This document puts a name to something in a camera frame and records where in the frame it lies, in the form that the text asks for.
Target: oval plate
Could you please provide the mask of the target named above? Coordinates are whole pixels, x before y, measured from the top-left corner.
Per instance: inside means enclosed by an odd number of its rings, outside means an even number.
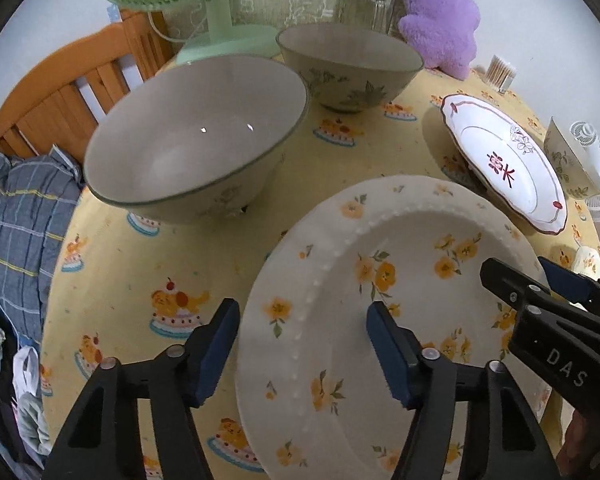
[[[567,207],[554,168],[509,116],[475,97],[446,96],[440,111],[456,147],[482,182],[541,233],[557,235]]]
[[[299,221],[254,282],[238,338],[238,408],[266,472],[391,476],[413,412],[392,398],[366,334],[373,300],[455,362],[504,359],[541,414],[546,385],[507,350],[514,311],[480,284],[490,256],[546,282],[503,213],[425,176],[362,182]],[[465,421],[458,404],[445,478],[458,474]]]

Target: white wall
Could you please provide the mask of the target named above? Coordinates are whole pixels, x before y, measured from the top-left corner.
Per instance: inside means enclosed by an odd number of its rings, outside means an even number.
[[[108,25],[109,6],[106,0],[25,0],[0,33],[0,106],[16,83],[46,56]],[[125,77],[131,87],[136,86],[141,82],[138,70],[129,67],[128,60],[125,64]],[[97,119],[104,115],[93,94],[85,98]]]
[[[518,70],[511,88],[547,126],[589,121],[600,133],[600,24],[582,0],[475,0],[474,64],[498,54]]]

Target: chair backrest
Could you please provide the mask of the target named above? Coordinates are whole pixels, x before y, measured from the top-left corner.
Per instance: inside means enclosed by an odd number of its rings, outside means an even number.
[[[27,158],[56,144],[84,160],[97,121],[76,80],[86,78],[108,113],[129,92],[121,57],[131,54],[146,81],[172,56],[171,45],[155,33],[146,13],[121,10],[121,17],[122,22],[56,50],[19,81],[0,108],[0,152]],[[162,14],[152,17],[164,33]]]

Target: stuffed animal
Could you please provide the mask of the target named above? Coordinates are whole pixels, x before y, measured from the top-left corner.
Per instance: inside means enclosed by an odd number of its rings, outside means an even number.
[[[407,15],[398,28],[417,50],[426,68],[440,70],[457,79],[469,75],[469,63],[477,47],[474,31],[480,11],[473,0],[404,0]]]

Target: yellow tablecloth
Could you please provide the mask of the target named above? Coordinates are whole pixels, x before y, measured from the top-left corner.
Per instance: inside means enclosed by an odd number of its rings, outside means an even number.
[[[197,323],[198,316],[208,321],[224,297],[244,307],[269,252],[322,200],[362,180],[397,173],[470,182],[438,109],[442,96],[460,91],[500,107],[541,143],[544,128],[513,92],[501,96],[475,73],[459,82],[423,71],[395,100],[402,108],[388,105],[338,115],[314,102],[261,195],[236,218],[191,226],[142,224],[86,189],[58,261],[45,324],[44,408],[52,438],[102,356],[116,356],[122,363],[141,361],[183,341],[165,336],[178,306],[190,311],[187,319],[175,319],[185,326]],[[569,199],[568,212],[566,229],[549,236],[506,211],[538,255],[565,266],[580,244],[600,250],[584,202]],[[218,480],[254,474],[206,444],[208,438],[229,440],[248,453],[240,432],[231,432],[239,427],[235,357],[234,348],[216,394],[194,411]],[[140,412],[145,465],[158,476],[148,402],[141,402]],[[554,431],[556,420],[553,416]]]

